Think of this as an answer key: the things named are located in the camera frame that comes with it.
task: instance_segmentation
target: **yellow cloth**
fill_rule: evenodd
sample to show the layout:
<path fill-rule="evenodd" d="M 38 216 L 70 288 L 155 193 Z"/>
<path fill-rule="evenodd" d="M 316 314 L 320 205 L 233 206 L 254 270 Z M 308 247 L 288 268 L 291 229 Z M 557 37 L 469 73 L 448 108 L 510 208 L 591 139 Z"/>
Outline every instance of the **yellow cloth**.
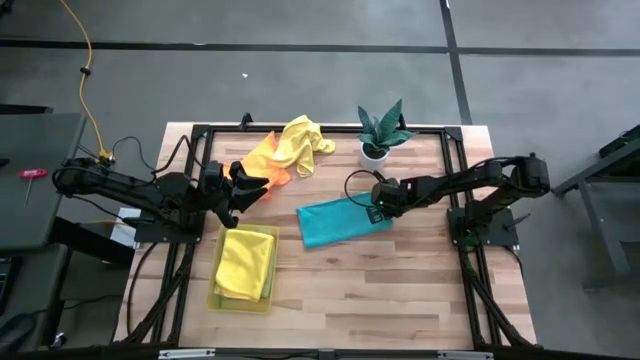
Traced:
<path fill-rule="evenodd" d="M 284 185 L 291 181 L 289 172 L 273 163 L 271 158 L 276 152 L 276 134 L 272 131 L 242 159 L 242 167 L 249 176 L 263 177 L 269 179 L 265 188 L 269 189 L 273 185 Z M 229 176 L 229 167 L 224 168 L 225 175 Z M 269 193 L 262 196 L 262 199 L 269 198 Z"/>
<path fill-rule="evenodd" d="M 230 229 L 225 236 L 216 272 L 216 294 L 260 301 L 273 251 L 271 235 Z"/>
<path fill-rule="evenodd" d="M 332 153 L 335 149 L 335 142 L 322 137 L 320 125 L 314 124 L 306 115 L 302 115 L 285 126 L 272 159 L 273 163 L 281 168 L 297 163 L 298 174 L 305 177 L 313 174 L 314 151 Z"/>

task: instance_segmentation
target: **red tool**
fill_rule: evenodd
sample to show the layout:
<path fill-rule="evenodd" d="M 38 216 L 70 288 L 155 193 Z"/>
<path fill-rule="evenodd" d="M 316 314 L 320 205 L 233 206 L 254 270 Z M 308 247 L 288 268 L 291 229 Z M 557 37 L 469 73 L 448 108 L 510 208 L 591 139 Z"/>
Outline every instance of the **red tool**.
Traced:
<path fill-rule="evenodd" d="M 29 187 L 27 188 L 27 197 L 24 199 L 24 207 L 27 207 L 27 202 L 29 201 L 29 194 L 31 193 L 31 183 L 33 182 L 33 179 L 39 179 L 45 176 L 47 176 L 47 170 L 45 169 L 22 170 L 18 173 L 18 177 L 29 179 Z"/>

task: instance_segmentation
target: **black table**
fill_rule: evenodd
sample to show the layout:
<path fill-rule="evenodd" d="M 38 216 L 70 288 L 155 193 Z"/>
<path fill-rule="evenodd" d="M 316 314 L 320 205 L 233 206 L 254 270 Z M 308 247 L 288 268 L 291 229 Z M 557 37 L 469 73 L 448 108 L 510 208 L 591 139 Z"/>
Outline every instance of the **black table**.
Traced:
<path fill-rule="evenodd" d="M 51 244 L 28 252 L 12 253 L 22 259 L 0 324 L 21 313 L 47 311 L 36 315 L 36 327 L 22 343 L 20 351 L 33 351 L 40 345 L 50 345 L 55 335 L 54 312 L 59 298 L 63 274 L 69 263 L 70 251 L 64 245 Z"/>
<path fill-rule="evenodd" d="M 0 250 L 33 249 L 49 242 L 61 196 L 51 182 L 51 173 L 68 157 L 75 156 L 84 130 L 80 114 L 5 115 L 0 118 L 0 157 L 11 162 L 0 168 Z M 28 180 L 20 170 L 42 168 L 46 178 L 31 185 L 24 207 Z"/>
<path fill-rule="evenodd" d="M 22 259 L 0 324 L 20 313 L 46 309 L 36 316 L 36 328 L 22 351 L 53 340 L 70 250 L 114 263 L 130 264 L 133 258 L 132 249 L 56 216 L 61 195 L 51 175 L 65 159 L 75 157 L 85 123 L 80 114 L 0 116 L 0 157 L 11 160 L 0 168 L 0 255 Z M 33 168 L 49 175 L 33 181 L 25 207 L 28 180 L 17 174 Z"/>
<path fill-rule="evenodd" d="M 629 245 L 640 243 L 640 137 L 626 136 L 602 148 L 597 163 L 552 190 L 558 197 L 580 191 L 591 227 L 611 259 L 613 276 L 599 275 L 585 281 L 582 287 L 586 291 L 640 285 L 640 271 L 631 267 L 626 251 Z"/>
<path fill-rule="evenodd" d="M 51 181 L 63 160 L 75 157 L 86 119 L 80 114 L 4 115 L 0 117 L 0 251 L 35 249 L 61 243 L 103 260 L 130 264 L 133 250 L 56 216 L 61 195 Z M 25 169 L 45 169 L 31 185 L 18 177 Z"/>

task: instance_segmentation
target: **potted plant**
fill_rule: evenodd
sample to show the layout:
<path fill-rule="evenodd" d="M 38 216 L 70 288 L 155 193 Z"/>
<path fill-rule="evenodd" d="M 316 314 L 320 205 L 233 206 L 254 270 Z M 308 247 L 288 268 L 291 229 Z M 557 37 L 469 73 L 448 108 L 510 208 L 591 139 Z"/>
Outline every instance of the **potted plant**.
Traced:
<path fill-rule="evenodd" d="M 363 129 L 363 133 L 358 136 L 362 141 L 360 165 L 366 170 L 381 170 L 389 157 L 389 149 L 404 143 L 414 135 L 411 131 L 397 129 L 401 114 L 402 99 L 387 111 L 382 120 L 375 116 L 371 120 L 367 111 L 358 106 Z"/>

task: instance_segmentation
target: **plant leaf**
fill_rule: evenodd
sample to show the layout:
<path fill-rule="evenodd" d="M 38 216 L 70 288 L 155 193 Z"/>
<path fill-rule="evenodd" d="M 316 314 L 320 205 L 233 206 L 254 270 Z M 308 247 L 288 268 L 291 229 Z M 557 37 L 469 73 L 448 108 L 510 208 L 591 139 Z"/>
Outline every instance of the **plant leaf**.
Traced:
<path fill-rule="evenodd" d="M 358 139 L 360 139 L 360 141 L 362 141 L 365 144 L 369 144 L 371 146 L 373 146 L 374 148 L 378 149 L 379 146 L 376 143 L 376 138 L 374 135 L 371 134 L 360 134 L 358 135 Z"/>
<path fill-rule="evenodd" d="M 398 131 L 394 132 L 393 134 L 391 134 L 391 136 L 387 137 L 385 139 L 385 141 L 380 143 L 380 145 L 381 146 L 396 146 L 396 145 L 400 145 L 400 144 L 404 143 L 405 141 L 409 140 L 413 135 L 415 135 L 415 134 L 412 133 L 411 131 L 398 130 Z"/>
<path fill-rule="evenodd" d="M 380 142 L 380 119 L 373 117 L 373 127 L 376 129 L 376 142 Z"/>
<path fill-rule="evenodd" d="M 377 135 L 376 128 L 371 123 L 371 119 L 369 119 L 369 114 L 367 110 L 358 106 L 358 116 L 360 117 L 360 122 L 362 123 L 362 132 L 365 134 Z"/>
<path fill-rule="evenodd" d="M 400 114 L 402 113 L 402 99 L 387 111 L 387 113 L 380 120 L 380 140 L 384 142 L 398 126 L 398 120 L 400 120 Z"/>

